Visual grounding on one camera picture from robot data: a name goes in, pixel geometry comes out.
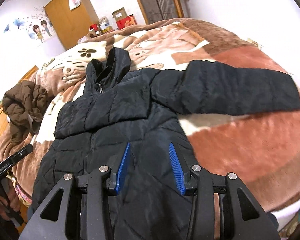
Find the person's left hand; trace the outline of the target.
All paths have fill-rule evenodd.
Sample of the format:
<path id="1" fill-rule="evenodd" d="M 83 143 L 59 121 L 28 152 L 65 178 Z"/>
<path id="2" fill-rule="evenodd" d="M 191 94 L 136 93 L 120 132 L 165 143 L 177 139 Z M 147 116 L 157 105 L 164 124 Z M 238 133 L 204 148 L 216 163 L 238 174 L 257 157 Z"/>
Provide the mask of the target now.
<path id="1" fill-rule="evenodd" d="M 8 204 L 7 200 L 0 195 L 0 216 L 6 221 L 10 221 L 11 219 L 6 212 L 6 207 L 9 205 L 15 212 L 19 212 L 20 201 L 12 181 L 7 178 L 7 182 L 8 182 L 8 189 L 9 189 L 9 191 L 7 192 L 7 196 L 10 203 Z"/>

